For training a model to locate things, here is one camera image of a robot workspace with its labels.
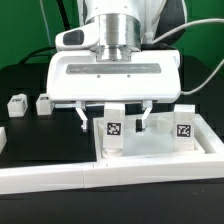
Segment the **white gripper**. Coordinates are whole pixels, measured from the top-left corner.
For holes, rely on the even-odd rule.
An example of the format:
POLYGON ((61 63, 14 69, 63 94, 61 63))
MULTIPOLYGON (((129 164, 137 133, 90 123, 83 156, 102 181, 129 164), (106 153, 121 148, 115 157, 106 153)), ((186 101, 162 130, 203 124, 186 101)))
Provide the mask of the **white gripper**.
POLYGON ((153 103, 172 103, 180 96, 180 54, 176 50, 134 52, 127 61, 99 61, 91 48, 94 35, 79 29, 55 38, 57 53, 49 64, 46 91, 54 102, 76 102, 75 109, 88 130, 84 102, 141 102, 144 111, 135 122, 137 132, 147 128, 153 103))

